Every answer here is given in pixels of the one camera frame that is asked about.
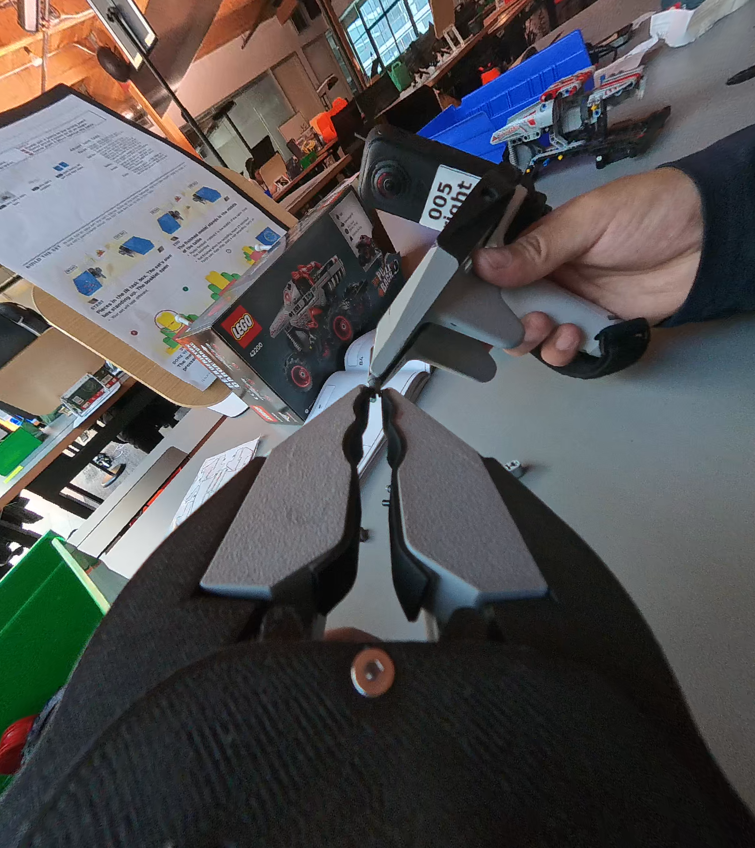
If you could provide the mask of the green plastic bin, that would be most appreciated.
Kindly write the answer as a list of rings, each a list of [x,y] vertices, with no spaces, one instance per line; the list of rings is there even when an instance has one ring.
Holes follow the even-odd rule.
[[[0,581],[0,738],[67,683],[109,609],[84,560],[45,534]],[[0,794],[8,777],[0,776]]]

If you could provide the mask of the white lego truck model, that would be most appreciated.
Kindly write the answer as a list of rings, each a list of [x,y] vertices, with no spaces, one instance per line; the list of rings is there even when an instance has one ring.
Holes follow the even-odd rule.
[[[554,162],[593,155],[593,142],[607,128],[608,109],[642,96],[645,65],[589,66],[560,79],[539,100],[512,115],[493,133],[491,143],[506,145],[504,159],[531,175]]]

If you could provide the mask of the black stand pole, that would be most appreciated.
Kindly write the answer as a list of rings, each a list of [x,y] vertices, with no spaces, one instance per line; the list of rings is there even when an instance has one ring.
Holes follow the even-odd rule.
[[[160,87],[166,91],[168,96],[171,98],[172,103],[177,107],[178,111],[181,113],[183,122],[190,126],[197,138],[201,141],[203,145],[205,145],[208,151],[219,163],[219,165],[225,169],[229,168],[229,165],[219,154],[218,150],[214,147],[214,145],[211,143],[206,134],[204,134],[202,128],[197,123],[191,112],[186,108],[186,106],[178,98],[176,92],[171,88],[167,79],[164,78],[164,76],[152,63],[152,60],[150,59],[148,52],[146,52],[141,41],[130,30],[128,30],[125,34],[130,38],[134,46],[137,48],[141,62],[149,69],[154,79],[156,79]],[[129,79],[128,81],[120,83],[119,85],[124,90],[126,90],[128,94],[140,105],[144,113],[148,116],[151,122],[153,122],[153,124],[159,128],[160,132],[163,134],[164,138],[167,141],[174,143],[184,152],[195,156],[195,158],[201,158],[200,154],[186,138],[185,134],[181,132],[181,129],[179,128],[178,124],[174,121],[171,121],[171,119],[168,118],[166,115],[159,115],[159,113],[150,104],[150,101],[148,101],[145,95],[139,90],[135,82]]]

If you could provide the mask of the small blue plastic bin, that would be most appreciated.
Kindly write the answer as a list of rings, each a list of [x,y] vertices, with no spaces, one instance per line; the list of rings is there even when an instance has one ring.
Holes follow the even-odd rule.
[[[491,143],[495,132],[496,127],[485,112],[463,116],[451,107],[429,121],[417,135],[499,164],[506,145]]]

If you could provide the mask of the plywood stand board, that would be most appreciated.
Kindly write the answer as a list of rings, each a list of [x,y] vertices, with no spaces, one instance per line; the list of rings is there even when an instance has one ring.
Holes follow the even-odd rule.
[[[172,375],[148,356],[71,309],[46,291],[32,287],[34,307],[57,330],[103,357],[172,404],[209,408],[223,402],[231,390],[219,379],[204,390]]]

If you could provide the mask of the white plastic bag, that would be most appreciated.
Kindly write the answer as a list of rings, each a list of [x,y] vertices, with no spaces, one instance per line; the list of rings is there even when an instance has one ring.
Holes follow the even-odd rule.
[[[702,37],[718,21],[748,1],[677,2],[652,15],[649,36],[669,48],[681,48]]]

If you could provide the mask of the red round object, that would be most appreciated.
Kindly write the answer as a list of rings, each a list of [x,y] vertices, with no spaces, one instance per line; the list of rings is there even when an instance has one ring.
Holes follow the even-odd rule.
[[[3,731],[0,738],[0,776],[12,776],[21,769],[28,737],[37,718],[37,714],[24,716]]]

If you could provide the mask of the lego instruction booklet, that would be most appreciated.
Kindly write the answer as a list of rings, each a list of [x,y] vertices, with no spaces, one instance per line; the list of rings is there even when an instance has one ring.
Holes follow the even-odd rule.
[[[345,352],[342,370],[336,371],[327,378],[308,415],[307,422],[319,416],[355,387],[367,384],[375,338],[376,331],[370,331],[351,343]],[[393,388],[410,401],[416,402],[432,373],[432,366],[424,361],[410,360],[388,381],[387,387]],[[368,478],[386,445],[380,399],[374,399],[370,404],[368,425],[364,430],[362,444],[363,457],[358,465],[361,481]]]

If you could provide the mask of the printed instruction sheet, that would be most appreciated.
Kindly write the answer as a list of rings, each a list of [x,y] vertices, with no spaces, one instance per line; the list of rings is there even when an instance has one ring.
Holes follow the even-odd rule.
[[[64,84],[0,113],[0,265],[181,388],[175,341],[290,217],[248,182]]]

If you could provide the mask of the small product box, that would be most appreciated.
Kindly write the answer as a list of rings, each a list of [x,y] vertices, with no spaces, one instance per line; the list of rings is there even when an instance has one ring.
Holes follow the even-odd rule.
[[[84,416],[88,411],[113,394],[120,386],[119,378],[107,367],[81,377],[61,395],[61,406],[70,414]]]

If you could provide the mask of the person's right forearm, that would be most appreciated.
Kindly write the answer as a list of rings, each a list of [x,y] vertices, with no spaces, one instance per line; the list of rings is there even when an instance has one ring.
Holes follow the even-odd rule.
[[[701,198],[701,262],[665,327],[755,313],[755,124],[668,164]]]

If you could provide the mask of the white sticker sheet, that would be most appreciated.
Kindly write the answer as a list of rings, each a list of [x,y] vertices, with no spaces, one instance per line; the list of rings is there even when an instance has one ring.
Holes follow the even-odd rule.
[[[255,438],[206,459],[181,501],[171,522],[171,530],[175,530],[241,472],[255,458],[262,440],[262,437]]]

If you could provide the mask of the black lego chassis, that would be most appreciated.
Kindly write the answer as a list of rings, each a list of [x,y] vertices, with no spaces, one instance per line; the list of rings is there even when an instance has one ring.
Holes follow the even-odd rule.
[[[667,105],[644,119],[624,121],[607,128],[593,142],[595,168],[602,170],[618,161],[645,154],[663,130],[671,112],[672,107]]]

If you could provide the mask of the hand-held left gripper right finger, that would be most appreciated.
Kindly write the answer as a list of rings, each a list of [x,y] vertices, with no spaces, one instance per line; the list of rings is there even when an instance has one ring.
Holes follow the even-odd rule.
[[[391,468],[393,586],[438,639],[461,611],[546,599],[549,586],[482,457],[394,389],[381,393]]]

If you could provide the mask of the black lego set box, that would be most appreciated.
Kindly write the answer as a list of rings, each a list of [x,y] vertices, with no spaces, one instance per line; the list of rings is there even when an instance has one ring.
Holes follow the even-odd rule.
[[[175,341],[264,421],[296,425],[403,286],[399,253],[347,182]]]

